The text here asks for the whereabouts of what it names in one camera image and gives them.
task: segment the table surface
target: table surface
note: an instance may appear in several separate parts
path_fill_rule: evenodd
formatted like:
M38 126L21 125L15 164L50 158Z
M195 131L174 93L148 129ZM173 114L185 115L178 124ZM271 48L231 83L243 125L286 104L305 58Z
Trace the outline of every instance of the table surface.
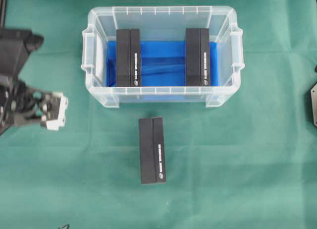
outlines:
M96 6L229 5L244 30L241 88L222 107L122 104L86 90L82 30ZM317 227L316 0L8 0L6 27L44 35L20 75L69 98L65 128L0 138L0 227ZM138 119L164 118L166 185L140 185Z

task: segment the black box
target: black box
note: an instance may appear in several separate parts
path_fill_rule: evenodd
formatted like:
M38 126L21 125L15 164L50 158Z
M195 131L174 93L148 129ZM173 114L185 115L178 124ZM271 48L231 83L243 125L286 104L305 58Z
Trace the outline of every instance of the black box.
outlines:
M186 86L200 86L200 30L186 29Z
M200 86L210 86L210 48L209 29L200 29Z
M116 83L117 87L130 86L130 30L116 31Z
M141 86L140 29L130 30L130 69L131 86Z
M210 86L208 28L186 29L186 86Z
M139 119L141 184L166 183L163 118Z

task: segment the clear plastic container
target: clear plastic container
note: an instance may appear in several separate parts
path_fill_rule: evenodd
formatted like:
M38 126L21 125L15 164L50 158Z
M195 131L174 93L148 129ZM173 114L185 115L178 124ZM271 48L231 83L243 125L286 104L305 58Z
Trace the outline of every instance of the clear plastic container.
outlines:
M216 42L218 86L107 87L107 44L122 28L139 28L141 41L184 41L186 28L209 28L210 41ZM219 107L241 84L242 33L235 10L228 6L96 7L83 31L86 87L107 108L140 102L206 102L206 107Z

